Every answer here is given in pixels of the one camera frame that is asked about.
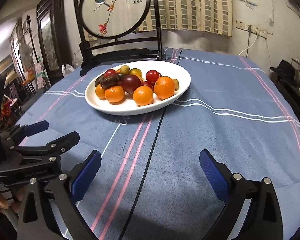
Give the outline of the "person's left hand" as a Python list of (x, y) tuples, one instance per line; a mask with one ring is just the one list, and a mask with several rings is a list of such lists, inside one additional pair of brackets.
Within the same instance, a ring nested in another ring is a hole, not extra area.
[[(16, 192), (15, 196), (17, 198), (17, 201), (11, 204), (11, 208), (13, 212), (19, 213), (21, 210), (21, 202), (24, 197), (24, 193), (26, 191), (26, 186), (20, 187), (18, 191)], [(3, 195), (0, 193), (0, 212), (3, 213), (3, 210), (7, 210), (9, 208), (9, 204), (7, 200), (3, 197)]]

